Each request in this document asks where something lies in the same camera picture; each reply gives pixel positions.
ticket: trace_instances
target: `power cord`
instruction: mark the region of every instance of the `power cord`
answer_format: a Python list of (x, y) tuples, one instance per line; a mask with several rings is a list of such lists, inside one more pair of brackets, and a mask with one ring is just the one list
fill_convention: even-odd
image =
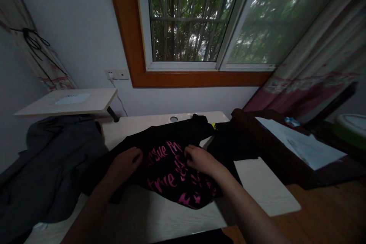
[[(112, 83), (113, 87), (115, 87), (115, 88), (116, 88), (116, 86), (114, 85), (114, 81), (113, 81), (113, 79), (110, 79), (109, 81)], [(117, 98), (118, 98), (118, 100), (121, 102), (122, 109), (123, 109), (123, 111), (125, 112), (126, 117), (128, 117), (127, 111), (125, 110), (125, 107), (123, 106), (123, 102), (122, 102), (122, 100), (119, 98), (118, 91), (117, 91)]]
[[(42, 51), (42, 47), (40, 45), (40, 43), (38, 43), (34, 38), (32, 38), (29, 34), (33, 34), (34, 36), (37, 36), (39, 38), (39, 40), (46, 46), (49, 47), (50, 43), (43, 39), (42, 37), (40, 37), (40, 35), (35, 31), (35, 30), (31, 30), (28, 28), (23, 28), (23, 29), (13, 29), (13, 28), (9, 28), (12, 31), (16, 31), (16, 32), (22, 32), (23, 33), (23, 37), (24, 40), (26, 41), (26, 43), (28, 44), (29, 48), (31, 49), (31, 51), (33, 52), (33, 54), (35, 56), (37, 56), (37, 58), (41, 61), (43, 61), (43, 59), (41, 57), (39, 57), (39, 55), (35, 52), (39, 51), (41, 52), (54, 66), (56, 66), (66, 77), (68, 76), (66, 74), (66, 72), (64, 72), (46, 53), (44, 53)], [(49, 79), (49, 81), (53, 84), (54, 87), (56, 87), (55, 83), (53, 83), (53, 81), (51, 80), (51, 78), (49, 77), (49, 75), (46, 73), (46, 71), (42, 68), (42, 66), (39, 64), (39, 62), (34, 58), (34, 61), (37, 63), (38, 67), (43, 71), (43, 73), (46, 75), (46, 77)]]

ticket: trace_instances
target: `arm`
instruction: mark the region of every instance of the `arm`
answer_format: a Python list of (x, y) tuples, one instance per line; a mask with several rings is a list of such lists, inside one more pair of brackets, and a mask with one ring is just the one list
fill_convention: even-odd
[(143, 155), (133, 147), (117, 155), (106, 175), (95, 187), (88, 202), (70, 227), (61, 244), (93, 243), (98, 241), (107, 205), (112, 194), (137, 169)]
[(188, 166), (211, 176), (229, 199), (238, 219), (238, 227), (247, 243), (290, 243), (226, 167), (204, 149), (185, 148)]

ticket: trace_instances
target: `green container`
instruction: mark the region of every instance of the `green container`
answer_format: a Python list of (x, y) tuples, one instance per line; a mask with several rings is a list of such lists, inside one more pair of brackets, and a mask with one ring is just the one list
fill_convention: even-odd
[(340, 139), (366, 151), (366, 116), (340, 114), (335, 118), (333, 133)]

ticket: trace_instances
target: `electrical outlet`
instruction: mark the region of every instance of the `electrical outlet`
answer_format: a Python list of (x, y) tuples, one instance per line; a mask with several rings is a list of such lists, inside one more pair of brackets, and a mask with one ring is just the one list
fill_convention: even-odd
[(108, 80), (117, 80), (117, 74), (115, 69), (105, 69), (104, 72), (106, 73)]
[(128, 80), (128, 72), (126, 69), (121, 69), (121, 70), (116, 70), (116, 78), (118, 78), (119, 80)]

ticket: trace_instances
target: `tree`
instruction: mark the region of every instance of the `tree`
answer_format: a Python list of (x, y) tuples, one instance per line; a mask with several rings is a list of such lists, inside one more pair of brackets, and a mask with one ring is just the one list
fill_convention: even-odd
[[(281, 61), (320, 12), (311, 10), (309, 4), (323, 7), (326, 1), (254, 0), (230, 62)], [(154, 61), (216, 61), (234, 3), (151, 0)]]

